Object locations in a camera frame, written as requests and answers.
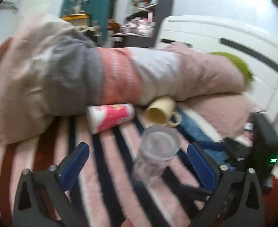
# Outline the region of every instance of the white headboard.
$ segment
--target white headboard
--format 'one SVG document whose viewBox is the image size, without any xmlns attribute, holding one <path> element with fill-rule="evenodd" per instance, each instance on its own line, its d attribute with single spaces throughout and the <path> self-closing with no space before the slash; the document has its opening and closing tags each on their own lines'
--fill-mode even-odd
<svg viewBox="0 0 278 227">
<path fill-rule="evenodd" d="M 171 16 L 162 21 L 155 48 L 172 41 L 195 50 L 223 51 L 245 60 L 254 74 L 245 95 L 265 109 L 270 121 L 278 115 L 278 40 L 269 32 L 231 19 L 210 16 Z"/>
</svg>

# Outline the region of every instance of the striped bedsheet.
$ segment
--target striped bedsheet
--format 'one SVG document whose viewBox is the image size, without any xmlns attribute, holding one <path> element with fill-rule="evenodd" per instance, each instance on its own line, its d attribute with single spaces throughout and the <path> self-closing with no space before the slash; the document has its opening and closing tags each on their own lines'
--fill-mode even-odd
<svg viewBox="0 0 278 227">
<path fill-rule="evenodd" d="M 24 168 L 46 170 L 72 153 L 79 142 L 86 142 L 90 147 L 89 159 L 78 181 L 66 194 L 88 226 L 119 227 L 127 218 L 135 227 L 188 226 L 204 204 L 185 202 L 177 190 L 180 183 L 199 187 L 187 159 L 187 146 L 199 139 L 201 131 L 208 139 L 221 138 L 210 125 L 202 125 L 203 119 L 181 103 L 178 109 L 183 116 L 183 125 L 177 129 L 181 150 L 158 182 L 149 187 L 130 180 L 140 135 L 151 125 L 140 108 L 136 108 L 133 121 L 96 135 L 90 134 L 85 116 L 58 117 L 39 137 L 10 145 L 0 143 L 1 218 L 12 226 L 14 196 Z M 59 218 L 51 206 L 49 211 L 54 219 Z"/>
</svg>

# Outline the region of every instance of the green pillow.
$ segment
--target green pillow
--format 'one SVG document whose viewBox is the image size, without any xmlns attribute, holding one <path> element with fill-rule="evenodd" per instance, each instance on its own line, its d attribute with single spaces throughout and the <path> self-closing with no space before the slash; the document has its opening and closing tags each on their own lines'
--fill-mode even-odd
<svg viewBox="0 0 278 227">
<path fill-rule="evenodd" d="M 251 73 L 247 63 L 244 60 L 242 60 L 240 57 L 226 52 L 212 52 L 210 54 L 227 57 L 242 72 L 245 82 L 249 82 L 253 80 L 253 74 Z"/>
</svg>

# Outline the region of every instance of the clear plastic cup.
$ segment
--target clear plastic cup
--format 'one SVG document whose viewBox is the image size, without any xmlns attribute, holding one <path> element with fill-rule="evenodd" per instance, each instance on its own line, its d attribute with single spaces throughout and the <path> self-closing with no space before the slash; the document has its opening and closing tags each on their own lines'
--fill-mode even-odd
<svg viewBox="0 0 278 227">
<path fill-rule="evenodd" d="M 133 168 L 133 179 L 154 183 L 180 149 L 180 139 L 174 129 L 154 125 L 142 134 L 142 141 Z"/>
</svg>

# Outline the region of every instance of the bolt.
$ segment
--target bolt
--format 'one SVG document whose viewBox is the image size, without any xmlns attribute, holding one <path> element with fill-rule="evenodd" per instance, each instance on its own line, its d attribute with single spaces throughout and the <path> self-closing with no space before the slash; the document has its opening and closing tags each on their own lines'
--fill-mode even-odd
<svg viewBox="0 0 278 227">
<path fill-rule="evenodd" d="M 248 172 L 249 172 L 250 174 L 254 174 L 254 173 L 255 173 L 255 170 L 254 170 L 253 168 L 249 168 L 249 169 L 248 169 Z"/>
<path fill-rule="evenodd" d="M 30 173 L 30 169 L 29 168 L 26 168 L 22 171 L 22 174 L 23 175 L 27 175 L 28 173 Z"/>
<path fill-rule="evenodd" d="M 56 169 L 57 169 L 57 166 L 56 166 L 56 165 L 51 165 L 51 166 L 49 167 L 49 170 L 50 170 L 51 172 L 56 171 Z"/>
<path fill-rule="evenodd" d="M 221 169 L 222 171 L 227 171 L 227 170 L 228 170 L 228 167 L 227 167 L 227 165 L 221 165 L 221 166 L 220 166 L 220 169 Z"/>
</svg>

